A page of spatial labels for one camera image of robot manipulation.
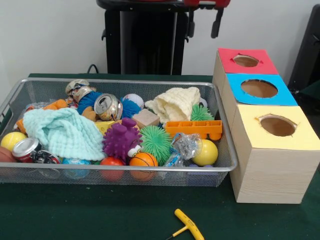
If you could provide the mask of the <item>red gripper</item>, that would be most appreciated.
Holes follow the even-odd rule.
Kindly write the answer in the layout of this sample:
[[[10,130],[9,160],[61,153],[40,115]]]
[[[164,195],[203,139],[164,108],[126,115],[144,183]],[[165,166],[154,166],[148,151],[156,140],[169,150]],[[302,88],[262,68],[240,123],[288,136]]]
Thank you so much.
[[[201,4],[215,5],[215,6],[228,6],[230,0],[184,0],[185,6],[200,6]],[[224,9],[217,8],[217,14],[211,28],[211,38],[217,38],[219,35],[221,20],[223,17]],[[192,38],[195,31],[194,22],[194,10],[192,8],[188,9],[188,24],[187,24],[187,36]]]

